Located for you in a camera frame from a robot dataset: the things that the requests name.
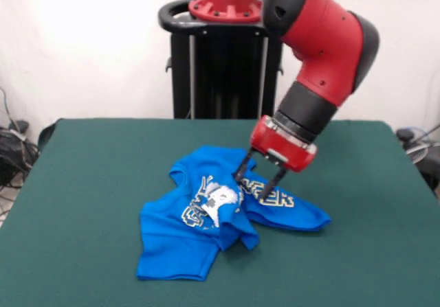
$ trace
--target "printed graphic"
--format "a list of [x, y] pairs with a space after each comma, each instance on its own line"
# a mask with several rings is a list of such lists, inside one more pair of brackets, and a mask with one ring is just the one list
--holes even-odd
[[238, 201], [237, 193], [218, 183], [210, 183], [206, 188], [208, 201], [202, 205], [202, 209], [214, 221], [214, 226], [219, 226], [219, 208], [225, 204], [235, 204]]
[[239, 198], [238, 207], [235, 212], [240, 212], [240, 206], [244, 194], [253, 196], [261, 205], [268, 207], [294, 207], [293, 196], [274, 190], [265, 199], [259, 198], [260, 192], [264, 189], [264, 183], [259, 181], [241, 180], [239, 195], [225, 185], [214, 182], [214, 177], [202, 177], [200, 188], [189, 206], [181, 215], [182, 220], [190, 227], [200, 227], [204, 230], [219, 226], [219, 208], [225, 204], [235, 204]]

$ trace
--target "table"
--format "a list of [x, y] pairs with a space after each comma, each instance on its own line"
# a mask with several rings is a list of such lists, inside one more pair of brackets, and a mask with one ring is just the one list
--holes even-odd
[[[201, 145], [247, 148], [255, 121], [61, 120], [0, 229], [0, 304], [440, 306], [440, 208], [391, 129], [334, 121], [281, 186], [323, 208], [319, 234], [255, 225], [205, 282], [139, 281], [143, 204]], [[275, 167], [256, 156], [265, 177]]]

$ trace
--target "black handle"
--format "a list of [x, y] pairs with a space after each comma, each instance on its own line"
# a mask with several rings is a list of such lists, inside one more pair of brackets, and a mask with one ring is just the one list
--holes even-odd
[[166, 31], [179, 34], [194, 34], [206, 24], [196, 20], [175, 18], [176, 15], [188, 12], [188, 4], [192, 0], [177, 0], [167, 3], [159, 10], [159, 24]]

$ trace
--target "red flange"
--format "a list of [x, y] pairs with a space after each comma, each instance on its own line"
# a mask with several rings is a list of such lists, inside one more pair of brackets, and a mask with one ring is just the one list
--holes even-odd
[[205, 21], [253, 23], [261, 19], [261, 6], [261, 0], [193, 0], [189, 11]]

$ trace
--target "t-shirt sleeve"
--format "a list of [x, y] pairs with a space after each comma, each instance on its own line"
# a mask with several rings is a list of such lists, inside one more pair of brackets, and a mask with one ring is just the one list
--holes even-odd
[[242, 181], [244, 208], [250, 220], [270, 227], [297, 231], [320, 231], [331, 222], [324, 210], [279, 187], [275, 187], [262, 201], [258, 197], [266, 183], [267, 180], [255, 174]]
[[141, 280], [204, 281], [218, 252], [209, 240], [143, 234], [144, 252], [137, 267]]
[[[143, 252], [137, 266], [141, 280], [204, 281], [219, 248], [182, 220], [185, 196], [178, 188], [147, 203], [140, 214]], [[186, 219], [191, 224], [191, 215]]]

